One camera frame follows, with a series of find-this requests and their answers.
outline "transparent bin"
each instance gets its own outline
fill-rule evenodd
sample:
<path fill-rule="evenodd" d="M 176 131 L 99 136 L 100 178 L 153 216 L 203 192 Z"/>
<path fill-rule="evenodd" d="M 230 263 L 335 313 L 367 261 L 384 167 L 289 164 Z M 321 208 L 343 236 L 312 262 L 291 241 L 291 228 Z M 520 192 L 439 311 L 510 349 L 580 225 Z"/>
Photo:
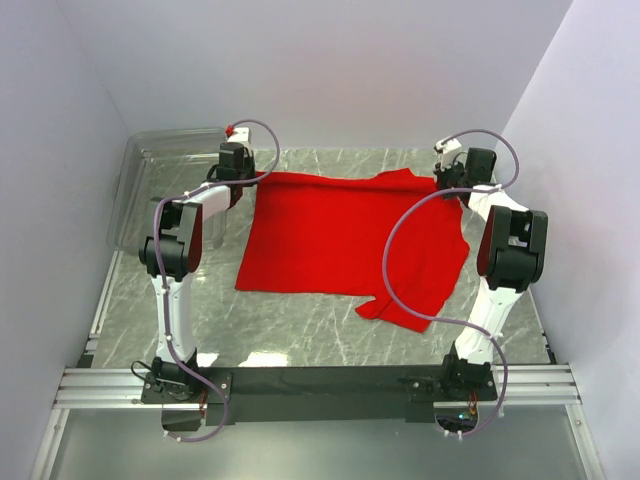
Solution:
<path fill-rule="evenodd" d="M 132 136 L 127 143 L 118 193 L 109 226 L 109 245 L 137 255 L 148 202 L 198 187 L 211 165 L 218 163 L 223 128 L 165 130 Z M 222 245 L 226 212 L 203 225 L 203 243 Z"/>

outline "red cloth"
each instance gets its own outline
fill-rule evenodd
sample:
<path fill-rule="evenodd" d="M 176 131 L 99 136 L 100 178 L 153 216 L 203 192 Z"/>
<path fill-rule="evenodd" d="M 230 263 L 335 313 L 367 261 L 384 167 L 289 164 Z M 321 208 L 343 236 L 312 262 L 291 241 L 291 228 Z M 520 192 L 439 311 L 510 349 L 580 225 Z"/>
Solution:
<path fill-rule="evenodd" d="M 360 316 L 424 332 L 429 322 L 389 297 L 382 252 L 400 216 L 435 190 L 433 179 L 416 177 L 408 168 L 362 180 L 272 173 L 258 185 L 236 288 L 373 295 L 356 308 Z M 409 217 L 394 239 L 391 283 L 419 312 L 436 315 L 453 292 L 469 253 L 461 215 L 457 200 L 438 197 Z"/>

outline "gray marble table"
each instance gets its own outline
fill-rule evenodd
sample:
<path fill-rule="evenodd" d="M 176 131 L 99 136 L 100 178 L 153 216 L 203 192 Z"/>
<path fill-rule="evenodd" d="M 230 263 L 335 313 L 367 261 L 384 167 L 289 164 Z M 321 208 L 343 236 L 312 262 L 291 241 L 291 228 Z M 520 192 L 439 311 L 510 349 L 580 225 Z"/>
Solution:
<path fill-rule="evenodd" d="M 264 168 L 273 151 L 258 151 Z M 199 155 L 166 156 L 145 153 L 146 176 L 133 204 L 125 243 L 135 246 L 141 215 L 150 196 L 182 193 L 198 185 L 212 163 Z M 409 167 L 430 175 L 431 150 L 289 149 L 279 170 L 330 177 L 372 177 L 384 170 Z M 364 320 L 354 308 L 366 298 L 319 294 L 238 292 L 234 283 L 247 244 L 255 189 L 246 190 L 228 212 L 222 247 L 205 242 L 192 291 L 193 330 L 199 362 L 237 365 L 402 365 L 440 363 L 460 327 L 432 323 L 418 334 L 384 321 Z M 475 257 L 484 229 L 482 220 L 465 211 L 464 237 L 471 252 L 454 293 L 441 315 L 468 317 L 478 289 Z M 102 327 L 93 367 L 128 367 L 133 360 L 150 361 L 157 341 L 155 296 L 145 268 L 136 255 L 120 255 L 113 288 L 103 308 Z M 527 292 L 514 306 L 502 344 L 512 363 L 548 363 L 545 341 L 532 297 Z"/>

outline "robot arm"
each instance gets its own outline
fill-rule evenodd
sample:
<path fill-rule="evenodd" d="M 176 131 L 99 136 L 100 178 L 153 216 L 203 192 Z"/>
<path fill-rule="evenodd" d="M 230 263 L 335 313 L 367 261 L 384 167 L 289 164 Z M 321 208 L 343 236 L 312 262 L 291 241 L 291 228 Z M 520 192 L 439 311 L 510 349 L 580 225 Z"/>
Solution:
<path fill-rule="evenodd" d="M 439 154 L 434 172 L 439 189 L 495 190 L 491 184 L 495 152 L 471 148 L 462 163 L 458 158 L 464 152 L 457 140 L 438 142 L 435 149 Z M 502 190 L 473 192 L 460 200 L 486 222 L 477 258 L 480 288 L 468 321 L 498 336 L 513 305 L 542 274 L 547 215 L 523 207 Z M 468 375 L 471 381 L 481 379 L 493 361 L 493 350 L 489 338 L 466 327 L 450 354 L 455 375 Z"/>
<path fill-rule="evenodd" d="M 204 183 L 217 180 L 237 180 L 255 177 L 253 150 L 250 145 L 248 128 L 236 128 L 227 142 L 220 146 L 219 163 L 210 171 L 215 178 L 207 178 Z M 194 364 L 196 342 L 193 338 L 190 318 L 190 298 L 193 273 L 202 257 L 202 225 L 212 216 L 233 207 L 242 196 L 241 186 L 213 186 L 186 201 L 168 203 L 161 217 L 160 244 L 167 271 L 169 298 L 169 318 L 173 335 L 173 346 L 178 358 L 187 364 Z M 153 214 L 160 201 L 154 198 L 149 204 L 147 236 L 140 248 L 140 261 L 147 266 L 147 273 L 156 292 L 158 309 L 158 348 L 156 358 L 173 364 L 164 333 L 163 287 L 155 258 L 153 244 Z"/>

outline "white wall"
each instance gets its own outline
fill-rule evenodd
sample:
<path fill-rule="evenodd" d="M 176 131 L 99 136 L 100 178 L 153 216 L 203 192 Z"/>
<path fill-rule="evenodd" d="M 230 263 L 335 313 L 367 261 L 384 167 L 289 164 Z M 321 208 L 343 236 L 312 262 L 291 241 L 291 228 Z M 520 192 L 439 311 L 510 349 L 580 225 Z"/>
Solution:
<path fill-rule="evenodd" d="M 133 132 L 254 116 L 289 146 L 431 146 L 504 128 L 570 0 L 60 4 Z"/>
<path fill-rule="evenodd" d="M 0 2 L 0 478 L 27 478 L 86 342 L 127 132 L 50 0 Z"/>
<path fill-rule="evenodd" d="M 512 195 L 549 213 L 534 293 L 610 479 L 640 469 L 638 18 L 635 0 L 575 0 L 504 132 L 522 156 Z"/>

